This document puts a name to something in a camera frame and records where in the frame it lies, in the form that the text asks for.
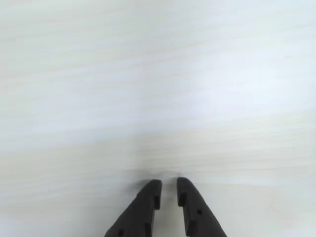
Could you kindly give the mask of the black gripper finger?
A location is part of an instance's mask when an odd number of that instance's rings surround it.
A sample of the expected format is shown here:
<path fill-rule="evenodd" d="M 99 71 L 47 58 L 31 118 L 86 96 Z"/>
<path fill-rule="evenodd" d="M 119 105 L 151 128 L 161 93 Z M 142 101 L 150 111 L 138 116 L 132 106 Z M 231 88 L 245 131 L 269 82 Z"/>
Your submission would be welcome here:
<path fill-rule="evenodd" d="M 227 236 L 198 189 L 188 178 L 177 178 L 177 199 L 178 206 L 183 208 L 186 236 Z"/>
<path fill-rule="evenodd" d="M 162 181 L 149 181 L 105 233 L 106 237 L 151 237 L 155 211 L 160 209 Z"/>

